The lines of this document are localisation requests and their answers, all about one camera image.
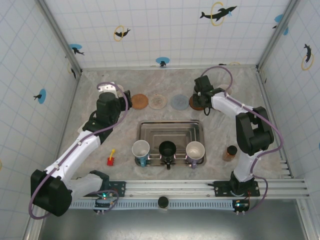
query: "grid pattern wall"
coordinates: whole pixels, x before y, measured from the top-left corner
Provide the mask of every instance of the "grid pattern wall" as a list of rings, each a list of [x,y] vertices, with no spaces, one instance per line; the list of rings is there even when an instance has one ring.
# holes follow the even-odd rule
[[[306,180],[316,221],[320,216],[319,23],[320,1],[302,0],[289,33],[281,37],[262,71],[290,166],[295,177]]]
[[[81,67],[105,68],[257,64],[289,0],[46,2]]]
[[[30,175],[54,161],[76,86],[67,66],[34,0],[0,1],[0,239],[22,238]]]

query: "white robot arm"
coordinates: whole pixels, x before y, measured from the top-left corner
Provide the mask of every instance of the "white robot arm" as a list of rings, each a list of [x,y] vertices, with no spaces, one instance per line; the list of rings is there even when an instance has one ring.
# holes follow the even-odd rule
[[[214,89],[210,84],[208,76],[194,80],[195,94],[193,95],[193,104],[195,107],[203,107],[219,110],[228,117],[235,120],[236,139],[240,148],[239,161],[231,173],[229,181],[231,190],[236,195],[246,193],[248,188],[254,184],[254,177],[251,174],[252,165],[256,157],[268,149],[274,141],[272,129],[260,118],[256,118],[252,113],[235,104],[234,98],[225,96],[221,88]],[[246,108],[252,110],[268,120],[268,114],[265,108],[246,105]]]
[[[71,180],[80,165],[106,140],[113,129],[97,134],[95,132],[113,126],[117,123],[121,111],[126,109],[124,98],[118,97],[114,86],[102,85],[99,92],[101,94],[96,102],[96,111],[90,115],[74,143],[53,164],[44,171],[34,171],[30,178],[33,195],[43,179],[53,171],[35,195],[33,204],[58,217],[64,214],[70,204],[77,199],[92,192],[111,188],[109,176],[96,170],[85,177]],[[129,109],[132,107],[130,91],[125,91],[123,94]]]

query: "gray table surface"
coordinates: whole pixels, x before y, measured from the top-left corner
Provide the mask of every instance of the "gray table surface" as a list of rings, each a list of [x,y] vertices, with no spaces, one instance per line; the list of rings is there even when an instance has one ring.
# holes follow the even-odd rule
[[[253,107],[264,106],[262,94],[254,69],[249,67],[230,68],[234,83],[232,97]],[[110,176],[111,180],[184,180],[184,179],[229,179],[231,171],[237,165],[238,154],[231,162],[222,160],[223,151],[229,145],[236,145],[235,120],[228,118],[217,110],[211,110],[209,116],[191,107],[186,110],[174,110],[170,101],[177,94],[190,97],[193,94],[194,80],[204,69],[156,69],[156,70],[108,70],[85,71],[80,79],[69,120],[62,140],[61,151],[64,152],[79,135],[78,128],[85,123],[90,114],[96,110],[99,92],[96,85],[103,80],[115,82],[130,90],[131,96],[144,94],[151,98],[154,94],[167,97],[167,105],[155,110],[147,106],[142,110],[130,109],[127,117],[106,141],[78,168],[73,176],[83,177],[92,170],[98,170]],[[229,84],[230,77],[222,69],[212,69],[208,77],[214,88]],[[138,123],[144,120],[200,120],[204,127],[207,162],[202,167],[172,167],[167,170],[162,166],[140,167],[134,161],[131,152],[137,138]],[[114,166],[107,166],[107,158],[115,149]],[[268,179],[281,178],[279,153],[262,157],[254,172]]]

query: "gray coaster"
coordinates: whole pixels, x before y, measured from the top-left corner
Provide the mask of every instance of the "gray coaster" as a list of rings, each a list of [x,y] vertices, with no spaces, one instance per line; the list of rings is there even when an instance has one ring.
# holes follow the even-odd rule
[[[182,94],[175,95],[171,99],[171,107],[175,110],[185,110],[189,107],[189,98]]]

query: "blue cup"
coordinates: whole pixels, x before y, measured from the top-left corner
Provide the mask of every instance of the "blue cup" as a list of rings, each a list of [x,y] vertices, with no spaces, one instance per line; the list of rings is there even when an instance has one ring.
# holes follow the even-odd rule
[[[133,155],[139,159],[141,167],[145,167],[147,165],[147,160],[150,155],[150,145],[145,140],[138,140],[132,146]]]

